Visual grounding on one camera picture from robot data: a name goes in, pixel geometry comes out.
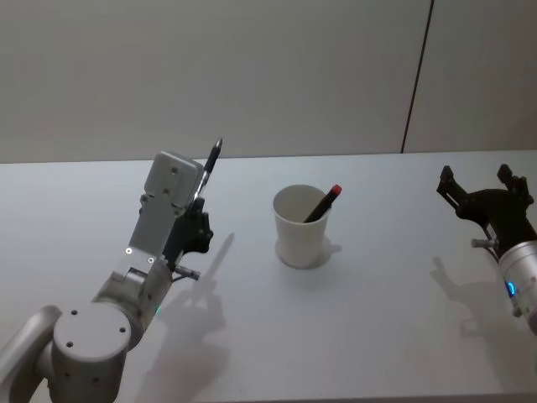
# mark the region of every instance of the white table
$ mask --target white table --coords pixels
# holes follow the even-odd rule
[[[117,401],[537,391],[537,338],[471,249],[480,228],[435,192],[446,164],[468,191],[500,187],[503,162],[537,196],[537,151],[218,161],[205,194],[211,251],[183,260],[206,277],[174,285],[128,356]],[[95,295],[122,257],[149,167],[0,165],[0,343],[41,306]],[[316,270],[274,253],[272,198],[294,183],[343,187]],[[529,218],[537,225],[537,208]],[[49,401],[45,387],[34,401]]]

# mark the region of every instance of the black pen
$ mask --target black pen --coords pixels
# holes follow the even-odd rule
[[[313,209],[310,215],[305,219],[304,223],[320,220],[322,216],[332,207],[332,203],[341,193],[341,186],[334,185],[330,191],[319,201],[319,204]]]
[[[209,154],[209,158],[207,158],[207,162],[205,163],[205,167],[203,170],[203,176],[201,177],[200,185],[198,186],[198,190],[194,194],[194,200],[197,199],[199,196],[201,196],[203,189],[205,188],[207,182],[209,181],[209,177],[211,176],[212,169],[215,167],[216,160],[218,160],[218,155],[220,155],[221,150],[222,150],[222,139],[219,139],[215,143],[215,145],[212,146],[212,150],[211,150],[211,153]]]

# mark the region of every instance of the paper cup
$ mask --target paper cup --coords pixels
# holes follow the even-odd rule
[[[314,264],[321,254],[330,210],[315,222],[304,224],[325,193],[313,186],[288,186],[274,197],[280,258],[292,267]]]

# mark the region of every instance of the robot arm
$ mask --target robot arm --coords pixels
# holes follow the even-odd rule
[[[127,352],[142,339],[173,282],[199,278],[179,262],[186,253],[209,249],[212,231],[201,192],[221,145],[205,168],[177,154],[157,155],[119,271],[93,302],[63,315],[55,306],[43,308],[0,350],[0,403],[29,402],[43,378],[54,403],[116,400]]]
[[[534,203],[526,178],[507,165],[498,171],[504,189],[466,193],[449,166],[441,173],[436,191],[455,209],[459,218],[478,224],[486,239],[473,239],[472,247],[486,249],[498,262],[514,315],[524,317],[537,335],[537,233],[526,217]]]

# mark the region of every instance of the blue light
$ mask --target blue light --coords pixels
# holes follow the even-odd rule
[[[512,281],[509,281],[507,283],[507,288],[508,288],[509,296],[514,296],[517,293],[517,287],[514,286],[514,283]]]

